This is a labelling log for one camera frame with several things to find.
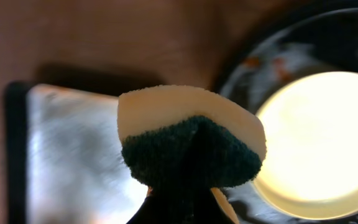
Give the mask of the orange green sponge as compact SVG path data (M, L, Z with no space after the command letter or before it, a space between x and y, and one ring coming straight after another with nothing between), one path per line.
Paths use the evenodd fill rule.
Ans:
M234 222L222 189L253 180L266 157L260 120L235 102L193 86L160 85L119 97L117 130L131 176L182 196L212 190Z

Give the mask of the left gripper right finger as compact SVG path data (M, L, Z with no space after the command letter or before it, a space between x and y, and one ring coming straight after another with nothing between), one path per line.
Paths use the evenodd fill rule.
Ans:
M212 190L202 189L185 194L183 199L184 224L233 224L218 205Z

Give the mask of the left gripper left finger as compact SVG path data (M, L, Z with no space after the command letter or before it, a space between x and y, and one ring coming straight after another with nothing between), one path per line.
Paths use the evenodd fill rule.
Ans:
M143 204L127 224L175 224L182 222L182 196L174 191L148 189Z

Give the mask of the yellow plate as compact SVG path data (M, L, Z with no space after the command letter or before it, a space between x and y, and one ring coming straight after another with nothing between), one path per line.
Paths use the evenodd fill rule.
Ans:
M358 73L291 82L258 109L267 157L259 195L288 215L330 220L358 213Z

